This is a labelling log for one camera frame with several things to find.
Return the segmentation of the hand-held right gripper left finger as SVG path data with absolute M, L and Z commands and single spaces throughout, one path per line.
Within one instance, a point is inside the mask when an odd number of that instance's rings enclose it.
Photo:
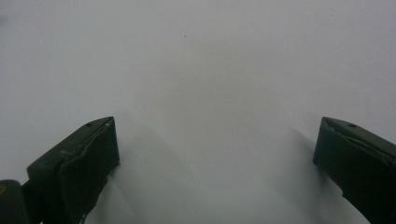
M 42 224 L 81 224 L 120 164 L 115 119 L 88 122 L 27 168 Z

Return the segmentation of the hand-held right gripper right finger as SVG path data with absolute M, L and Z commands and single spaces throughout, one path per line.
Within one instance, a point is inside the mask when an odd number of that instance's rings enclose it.
M 371 224 L 396 224 L 396 145 L 340 119 L 321 119 L 313 163 Z

